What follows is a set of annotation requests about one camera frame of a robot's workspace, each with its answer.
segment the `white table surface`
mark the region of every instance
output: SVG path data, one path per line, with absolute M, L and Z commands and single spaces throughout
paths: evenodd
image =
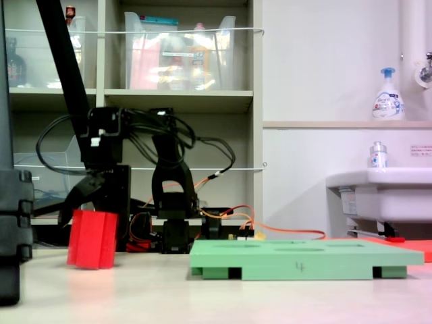
M 110 270 L 68 267 L 65 250 L 36 250 L 22 301 L 1 324 L 432 323 L 432 264 L 408 279 L 203 281 L 188 255 L 126 254 Z

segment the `hand soap bottle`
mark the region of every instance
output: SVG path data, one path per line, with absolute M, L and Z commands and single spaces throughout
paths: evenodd
M 405 120 L 404 102 L 392 81 L 394 72 L 395 69 L 392 67 L 381 70 L 385 82 L 375 99 L 372 110 L 374 120 Z

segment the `green board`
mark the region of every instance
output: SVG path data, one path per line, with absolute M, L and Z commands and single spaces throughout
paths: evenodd
M 405 278 L 423 253 L 364 240 L 197 240 L 192 275 L 203 279 L 335 280 Z

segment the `white sink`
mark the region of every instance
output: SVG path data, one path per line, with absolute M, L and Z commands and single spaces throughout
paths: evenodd
M 380 222 L 432 222 L 432 168 L 370 168 L 331 175 L 350 218 Z

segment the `box on shelf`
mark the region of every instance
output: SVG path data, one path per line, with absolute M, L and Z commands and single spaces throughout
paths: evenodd
M 65 152 L 43 153 L 43 157 L 47 163 L 56 167 L 84 167 L 75 136 Z M 16 169 L 28 170 L 32 173 L 35 208 L 62 201 L 83 178 L 57 173 L 43 167 L 35 152 L 15 153 L 13 162 Z
M 236 17 L 225 17 L 219 31 L 173 32 L 175 24 L 145 23 L 125 13 L 126 88 L 153 90 L 233 90 Z
M 70 39 L 86 88 L 95 87 L 96 35 L 85 34 L 86 18 L 75 17 Z M 9 86 L 19 88 L 61 88 L 45 32 L 6 31 Z

